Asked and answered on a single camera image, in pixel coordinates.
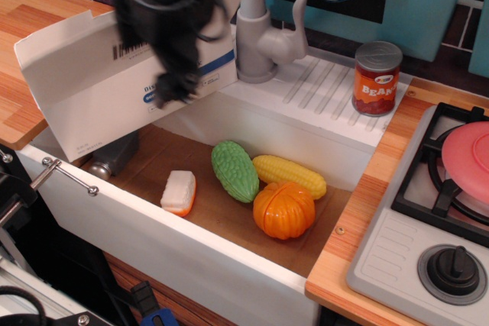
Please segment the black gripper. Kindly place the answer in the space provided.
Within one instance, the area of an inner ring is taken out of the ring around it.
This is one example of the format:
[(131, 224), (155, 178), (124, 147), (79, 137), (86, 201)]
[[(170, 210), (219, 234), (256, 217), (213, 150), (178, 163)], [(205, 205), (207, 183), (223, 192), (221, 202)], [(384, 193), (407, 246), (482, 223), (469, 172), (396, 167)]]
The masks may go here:
[(192, 31), (153, 31), (148, 35), (148, 43), (164, 68), (155, 83), (157, 107), (172, 101), (189, 103), (194, 99), (200, 78), (196, 40)]

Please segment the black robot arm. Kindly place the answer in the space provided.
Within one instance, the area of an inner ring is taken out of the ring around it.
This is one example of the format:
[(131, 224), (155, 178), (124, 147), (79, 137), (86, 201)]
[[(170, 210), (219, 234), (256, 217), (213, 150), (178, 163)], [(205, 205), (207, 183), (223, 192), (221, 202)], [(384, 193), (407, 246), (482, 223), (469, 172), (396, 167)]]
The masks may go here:
[(114, 7), (123, 47), (149, 44), (164, 68), (155, 83), (157, 107), (192, 101), (201, 76), (196, 43), (225, 36), (224, 0), (114, 0)]

